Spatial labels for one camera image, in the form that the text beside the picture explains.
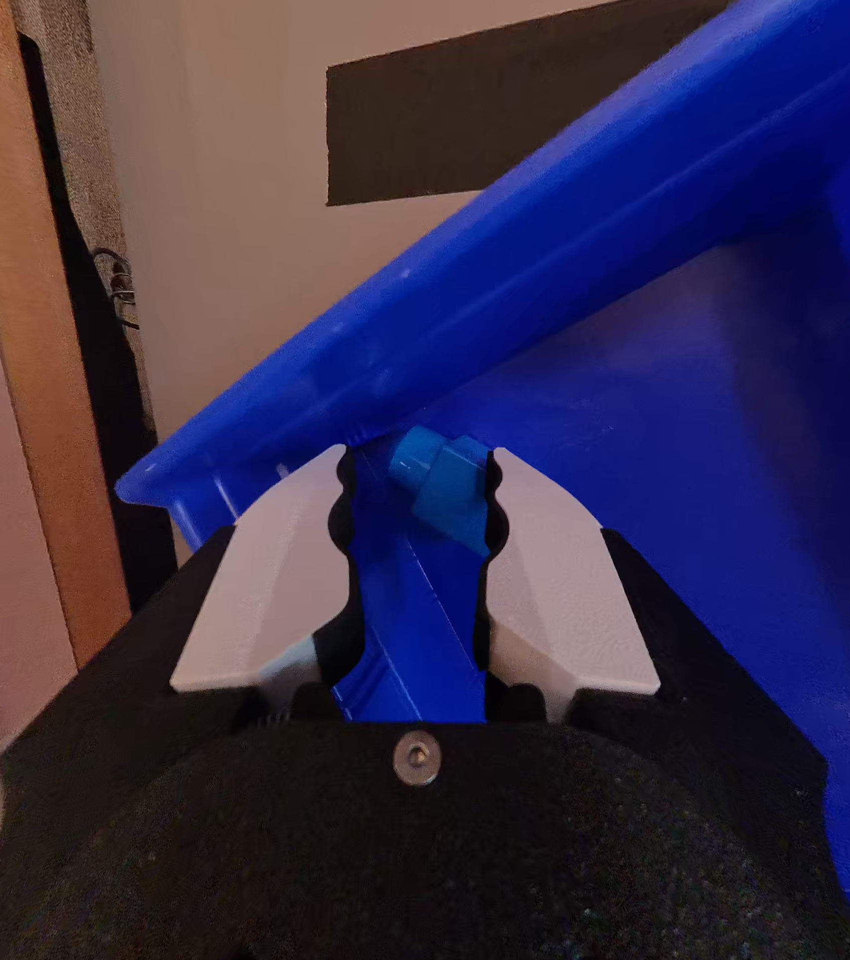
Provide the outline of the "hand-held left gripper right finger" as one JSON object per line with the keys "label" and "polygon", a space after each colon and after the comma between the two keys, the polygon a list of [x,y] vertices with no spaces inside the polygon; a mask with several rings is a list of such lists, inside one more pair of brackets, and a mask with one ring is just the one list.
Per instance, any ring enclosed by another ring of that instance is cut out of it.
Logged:
{"label": "hand-held left gripper right finger", "polygon": [[505,529],[484,571],[487,672],[544,698],[656,694],[660,679],[599,521],[505,447],[490,460],[489,510]]}

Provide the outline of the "grey wood-edged table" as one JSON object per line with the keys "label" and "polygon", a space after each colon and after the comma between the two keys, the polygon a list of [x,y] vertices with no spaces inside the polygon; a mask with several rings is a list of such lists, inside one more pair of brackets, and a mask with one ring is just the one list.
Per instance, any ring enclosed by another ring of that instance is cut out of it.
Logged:
{"label": "grey wood-edged table", "polygon": [[0,2],[0,743],[129,618],[11,5]]}

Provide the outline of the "blue plastic bin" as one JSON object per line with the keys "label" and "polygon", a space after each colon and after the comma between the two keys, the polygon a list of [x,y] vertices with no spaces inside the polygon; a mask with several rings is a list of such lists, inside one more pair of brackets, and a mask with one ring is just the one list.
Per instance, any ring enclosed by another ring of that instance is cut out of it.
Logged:
{"label": "blue plastic bin", "polygon": [[850,900],[850,2],[737,2],[118,483],[196,549],[324,449],[359,476],[356,721],[478,721],[479,557],[386,473],[504,448],[636,548],[826,758]]}

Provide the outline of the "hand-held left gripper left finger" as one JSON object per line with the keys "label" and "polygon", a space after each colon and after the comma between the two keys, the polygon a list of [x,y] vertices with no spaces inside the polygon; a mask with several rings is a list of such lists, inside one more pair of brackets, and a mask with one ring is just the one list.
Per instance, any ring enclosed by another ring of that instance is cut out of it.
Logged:
{"label": "hand-held left gripper left finger", "polygon": [[354,452],[335,444],[237,520],[170,685],[181,694],[259,690],[292,698],[336,686],[365,652],[353,555]]}

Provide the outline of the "blue mega block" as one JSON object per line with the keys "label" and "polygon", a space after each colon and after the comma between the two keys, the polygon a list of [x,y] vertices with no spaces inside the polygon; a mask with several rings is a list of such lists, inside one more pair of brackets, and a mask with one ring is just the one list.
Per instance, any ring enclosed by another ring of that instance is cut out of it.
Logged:
{"label": "blue mega block", "polygon": [[420,522],[486,557],[489,454],[474,438],[450,439],[419,425],[396,443],[387,474],[410,495],[411,511]]}

